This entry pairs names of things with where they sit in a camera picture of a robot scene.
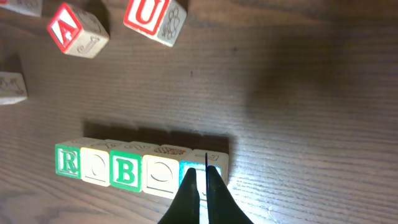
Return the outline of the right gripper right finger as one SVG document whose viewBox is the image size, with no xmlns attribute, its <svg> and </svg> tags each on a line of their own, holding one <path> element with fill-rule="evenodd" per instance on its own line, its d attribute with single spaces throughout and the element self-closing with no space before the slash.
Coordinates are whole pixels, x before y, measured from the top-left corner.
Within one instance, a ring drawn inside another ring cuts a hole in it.
<svg viewBox="0 0 398 224">
<path fill-rule="evenodd" d="M 209 224 L 253 224 L 234 201 L 214 166 L 206 168 Z"/>
</svg>

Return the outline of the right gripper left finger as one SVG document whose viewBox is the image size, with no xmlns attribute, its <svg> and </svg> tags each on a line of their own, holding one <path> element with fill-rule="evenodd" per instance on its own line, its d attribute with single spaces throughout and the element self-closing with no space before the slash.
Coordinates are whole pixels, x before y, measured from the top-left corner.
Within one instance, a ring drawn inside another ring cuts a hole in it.
<svg viewBox="0 0 398 224">
<path fill-rule="evenodd" d="M 199 224 L 200 196 L 197 190 L 197 173 L 189 168 L 169 209 L 158 224 Z"/>
</svg>

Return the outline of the yellow block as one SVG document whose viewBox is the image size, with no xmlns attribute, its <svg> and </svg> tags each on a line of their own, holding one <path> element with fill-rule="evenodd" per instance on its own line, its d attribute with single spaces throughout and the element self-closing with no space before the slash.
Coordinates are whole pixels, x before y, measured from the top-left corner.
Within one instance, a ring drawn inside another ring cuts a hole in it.
<svg viewBox="0 0 398 224">
<path fill-rule="evenodd" d="M 173 199 L 179 188 L 180 161 L 191 152 L 190 148 L 167 144 L 150 149 L 142 158 L 142 190 Z"/>
<path fill-rule="evenodd" d="M 81 179 L 85 182 L 110 186 L 110 151 L 127 144 L 124 141 L 99 140 L 80 149 Z"/>
</svg>

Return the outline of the green B block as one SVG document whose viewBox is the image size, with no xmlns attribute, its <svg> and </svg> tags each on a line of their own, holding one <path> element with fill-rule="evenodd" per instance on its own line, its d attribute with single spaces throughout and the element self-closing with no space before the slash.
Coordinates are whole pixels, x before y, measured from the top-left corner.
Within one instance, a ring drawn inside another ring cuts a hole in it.
<svg viewBox="0 0 398 224">
<path fill-rule="evenodd" d="M 124 142 L 109 153 L 111 186 L 131 192 L 142 191 L 142 159 L 158 145 L 146 142 Z"/>
</svg>

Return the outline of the green R block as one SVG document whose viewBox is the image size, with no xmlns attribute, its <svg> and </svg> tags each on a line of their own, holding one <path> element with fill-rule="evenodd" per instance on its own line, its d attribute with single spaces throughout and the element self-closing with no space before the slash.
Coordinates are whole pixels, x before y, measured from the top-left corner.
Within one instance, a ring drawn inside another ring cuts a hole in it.
<svg viewBox="0 0 398 224">
<path fill-rule="evenodd" d="M 95 138 L 78 138 L 55 145 L 55 172 L 57 175 L 81 179 L 80 149 L 98 142 Z"/>
</svg>

